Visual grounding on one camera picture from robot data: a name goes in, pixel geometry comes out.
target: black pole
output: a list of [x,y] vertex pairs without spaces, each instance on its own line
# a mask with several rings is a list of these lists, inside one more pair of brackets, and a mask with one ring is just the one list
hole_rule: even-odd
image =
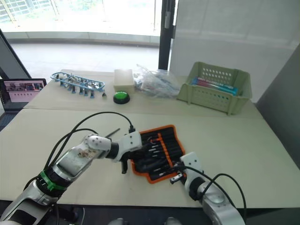
[[[165,27],[165,19],[167,12],[171,12],[170,23],[168,27]],[[163,0],[161,8],[158,69],[168,69],[171,39],[173,37],[174,12],[175,0]]]

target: white wall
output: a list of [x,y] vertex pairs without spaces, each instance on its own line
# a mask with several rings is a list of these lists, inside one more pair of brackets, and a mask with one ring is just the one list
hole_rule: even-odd
[[251,74],[252,101],[263,94],[300,40],[300,0],[180,0],[170,70],[195,61]]

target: laptop screen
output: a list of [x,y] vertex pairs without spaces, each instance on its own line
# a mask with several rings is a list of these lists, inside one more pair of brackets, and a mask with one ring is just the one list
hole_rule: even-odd
[[45,85],[45,79],[1,79],[0,98],[4,110],[8,112],[23,109]]

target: floor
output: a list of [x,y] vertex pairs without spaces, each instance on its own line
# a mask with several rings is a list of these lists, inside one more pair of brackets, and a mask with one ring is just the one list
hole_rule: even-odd
[[158,47],[74,44],[14,43],[12,48],[32,78],[46,78],[62,69],[108,71],[137,69],[137,64],[158,68]]

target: green band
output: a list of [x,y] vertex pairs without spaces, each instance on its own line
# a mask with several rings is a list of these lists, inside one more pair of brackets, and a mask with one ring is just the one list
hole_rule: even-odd
[[63,186],[60,186],[60,185],[57,185],[55,183],[53,183],[48,177],[47,175],[45,174],[44,171],[42,171],[40,173],[41,177],[44,179],[44,181],[46,182],[46,184],[48,185],[47,188],[48,190],[52,191],[53,189],[56,189],[56,190],[66,190],[67,188],[66,187],[63,187]]

